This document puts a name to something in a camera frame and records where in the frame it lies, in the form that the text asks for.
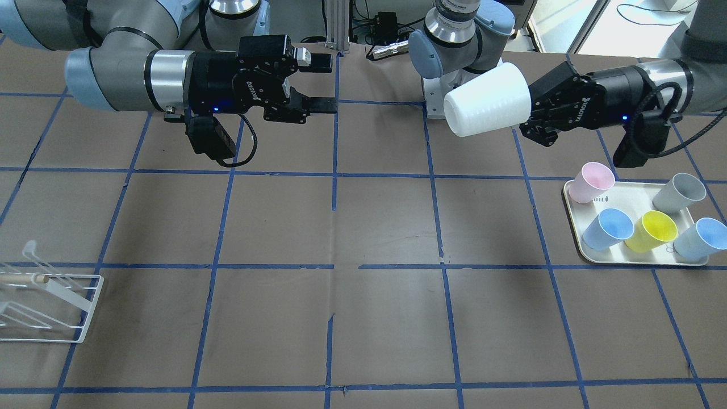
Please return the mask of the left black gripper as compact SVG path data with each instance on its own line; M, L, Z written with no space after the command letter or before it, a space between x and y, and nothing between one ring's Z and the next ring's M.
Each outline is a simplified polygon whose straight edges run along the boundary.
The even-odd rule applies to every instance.
M562 62L529 85L532 108L520 132L551 147L562 131L626 126L656 86L648 73L639 64L581 74L571 62Z

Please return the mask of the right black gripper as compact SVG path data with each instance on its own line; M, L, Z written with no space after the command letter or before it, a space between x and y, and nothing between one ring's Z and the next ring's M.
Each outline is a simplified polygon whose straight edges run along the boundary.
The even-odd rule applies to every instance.
M243 36L238 49L193 55L189 107L198 115L246 114L263 108L270 122L305 124L312 114L335 114L338 100L309 97L286 80L293 73L332 73L334 57L293 47L288 35Z

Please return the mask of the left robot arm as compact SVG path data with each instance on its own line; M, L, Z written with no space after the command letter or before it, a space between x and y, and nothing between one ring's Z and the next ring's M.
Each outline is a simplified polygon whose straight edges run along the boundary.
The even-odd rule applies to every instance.
M691 17L680 44L651 60L592 73L566 61L530 85L502 62L516 19L497 1L434 2L408 51L421 78L444 83L440 114L457 136L519 126L551 147L574 128L623 126L623 151L657 158L704 135L666 148L669 127L682 116L716 111L725 118L725 2L698 1Z

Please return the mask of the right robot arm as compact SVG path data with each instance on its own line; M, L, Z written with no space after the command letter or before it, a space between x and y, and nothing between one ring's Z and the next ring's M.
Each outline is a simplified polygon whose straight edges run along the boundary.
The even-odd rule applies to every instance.
M184 116L246 114L305 123L334 114L334 98L303 95L294 73L330 73L332 56L270 35L265 1L3 1L15 43L66 50L78 103L109 111Z

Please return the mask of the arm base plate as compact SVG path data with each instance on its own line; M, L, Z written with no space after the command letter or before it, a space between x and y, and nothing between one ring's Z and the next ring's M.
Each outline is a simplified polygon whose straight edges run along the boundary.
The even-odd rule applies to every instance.
M421 89L425 98L427 118L445 120L444 99L453 88L454 77L421 78Z

